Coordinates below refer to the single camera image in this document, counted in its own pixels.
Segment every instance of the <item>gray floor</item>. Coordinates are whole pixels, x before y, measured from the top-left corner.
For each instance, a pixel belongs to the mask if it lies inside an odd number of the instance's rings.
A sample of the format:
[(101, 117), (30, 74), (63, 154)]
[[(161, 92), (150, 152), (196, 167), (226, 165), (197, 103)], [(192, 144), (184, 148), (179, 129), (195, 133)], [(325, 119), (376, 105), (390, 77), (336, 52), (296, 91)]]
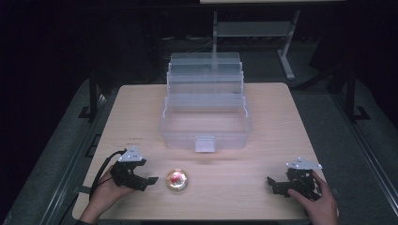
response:
[[(164, 61), (167, 62), (171, 52), (184, 52), (191, 45), (194, 44), (184, 46), (180, 42), (169, 41), (164, 51)], [(246, 83), (282, 82), (295, 86), (318, 73), (308, 66), (316, 43), (292, 44), (288, 59), (297, 76), (294, 81), (288, 81), (283, 75), (275, 51), (278, 43), (257, 47), (236, 45), (229, 48), (231, 52), (240, 52)], [(155, 81), (163, 82), (162, 76)], [(380, 185), (379, 177), (383, 174), (377, 173), (373, 169), (373, 162), (366, 157), (369, 154), (366, 150), (370, 149), (391, 184), (398, 187), (398, 131), (360, 82), (357, 82), (356, 105), (363, 106), (371, 120), (358, 121), (356, 124), (347, 121), (342, 110), (344, 91), (339, 95), (331, 95), (326, 90), (328, 83), (329, 80), (325, 79), (306, 90), (292, 91), (292, 96), (339, 204), (340, 224), (398, 224), (398, 217), (386, 197), (388, 191)], [(69, 205), (73, 204), (91, 161), (84, 154), (101, 134), (116, 95), (117, 88), (102, 98), (99, 115), (93, 123), (88, 123), (87, 119), (78, 118), (82, 107), (89, 104), (88, 82), (82, 84), (14, 203), (9, 224), (57, 224), (64, 213), (66, 216), (62, 224), (75, 222)], [(308, 223), (280, 222), (284, 225)], [(99, 224), (139, 222), (101, 220)]]

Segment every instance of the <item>human hand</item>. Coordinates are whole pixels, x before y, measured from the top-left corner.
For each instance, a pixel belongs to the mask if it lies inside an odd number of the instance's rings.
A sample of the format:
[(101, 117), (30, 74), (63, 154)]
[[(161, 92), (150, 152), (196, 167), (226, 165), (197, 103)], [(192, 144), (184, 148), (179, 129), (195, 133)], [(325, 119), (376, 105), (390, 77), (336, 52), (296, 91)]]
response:
[(95, 224), (100, 215), (111, 208), (120, 198), (134, 191), (129, 187), (119, 187), (112, 179), (111, 169), (112, 166), (99, 180), (99, 185), (83, 211), (80, 221)]
[(317, 201), (308, 200), (294, 189), (287, 190), (287, 193), (304, 207), (313, 225), (337, 225), (337, 202), (333, 199), (328, 184), (316, 172), (313, 172), (313, 177), (322, 189), (322, 196)]

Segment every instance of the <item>black cable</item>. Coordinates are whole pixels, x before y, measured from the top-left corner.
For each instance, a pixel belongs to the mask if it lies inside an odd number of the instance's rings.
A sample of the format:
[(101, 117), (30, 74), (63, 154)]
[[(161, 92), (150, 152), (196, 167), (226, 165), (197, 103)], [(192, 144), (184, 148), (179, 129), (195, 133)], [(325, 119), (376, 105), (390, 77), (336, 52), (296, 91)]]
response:
[(111, 154), (108, 158), (105, 159), (105, 161), (102, 163), (102, 166), (101, 166), (100, 169), (99, 169), (99, 172), (98, 172), (97, 175), (96, 175), (96, 178), (95, 178), (94, 181), (93, 181), (93, 185), (91, 186), (90, 195), (89, 195), (89, 197), (88, 197), (88, 200), (89, 200), (89, 201), (91, 200), (91, 197), (93, 196), (94, 191), (97, 189), (97, 186), (98, 186), (98, 182), (99, 182), (99, 180), (100, 180), (100, 177), (102, 176), (103, 171), (105, 170), (105, 168), (106, 168), (106, 166), (108, 165), (109, 161), (110, 161), (115, 155), (117, 155), (117, 154), (123, 155), (123, 154), (126, 153), (126, 152), (127, 152), (127, 149), (125, 149), (125, 150), (123, 150), (123, 151), (117, 151), (117, 152)]
[(109, 177), (108, 179), (102, 181), (101, 183), (99, 183), (99, 184), (97, 185), (97, 187), (99, 187), (100, 185), (102, 185), (103, 183), (109, 181), (109, 180), (112, 179), (112, 178), (113, 178), (113, 177), (111, 176), (111, 177)]

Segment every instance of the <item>wooden table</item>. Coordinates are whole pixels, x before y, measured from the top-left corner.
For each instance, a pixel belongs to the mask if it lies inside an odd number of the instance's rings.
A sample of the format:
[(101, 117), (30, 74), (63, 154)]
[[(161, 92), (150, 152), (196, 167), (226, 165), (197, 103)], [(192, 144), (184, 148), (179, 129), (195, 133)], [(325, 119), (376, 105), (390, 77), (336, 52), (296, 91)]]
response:
[[(90, 187), (102, 162), (117, 150), (135, 144), (147, 159), (134, 171), (158, 176), (155, 186), (134, 191), (101, 218), (133, 220), (184, 219), (305, 219), (291, 198), (274, 195), (266, 182), (270, 176), (286, 181), (286, 162), (303, 157), (317, 162), (296, 105), (284, 83), (246, 83), (253, 117), (253, 134), (243, 150), (211, 154), (167, 149), (158, 132), (166, 96), (165, 85), (128, 85), (120, 88), (102, 133), (84, 186)], [(187, 188), (173, 192), (166, 175), (179, 168), (189, 176)], [(81, 193), (73, 209), (78, 218), (88, 203)]]

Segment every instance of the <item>stacked plastic bins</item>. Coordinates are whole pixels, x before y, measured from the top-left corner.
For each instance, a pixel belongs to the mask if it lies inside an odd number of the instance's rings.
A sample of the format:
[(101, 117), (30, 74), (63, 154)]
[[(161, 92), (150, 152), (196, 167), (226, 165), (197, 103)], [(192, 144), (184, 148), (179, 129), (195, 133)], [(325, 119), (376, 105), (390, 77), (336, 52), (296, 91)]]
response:
[(252, 130), (237, 52), (172, 54), (160, 121), (168, 148), (242, 149)]

